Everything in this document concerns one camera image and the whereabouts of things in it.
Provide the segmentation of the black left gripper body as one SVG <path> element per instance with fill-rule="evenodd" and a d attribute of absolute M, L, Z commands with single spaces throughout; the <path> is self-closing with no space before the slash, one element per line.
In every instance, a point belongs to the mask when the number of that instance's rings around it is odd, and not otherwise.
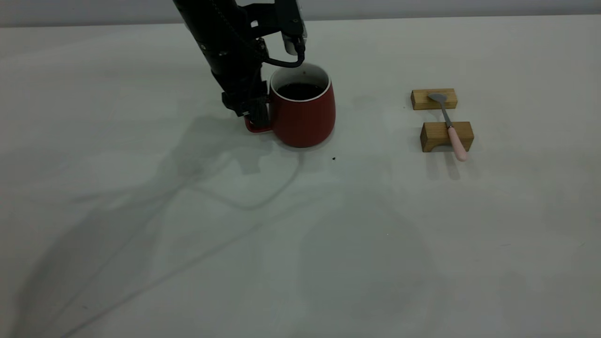
<path fill-rule="evenodd" d="M 243 104 L 255 104 L 255 99 L 267 96 L 266 81 L 261 76 L 262 61 L 252 51 L 204 41 L 202 54 L 223 90 L 223 104 L 237 116 L 243 117 Z"/>

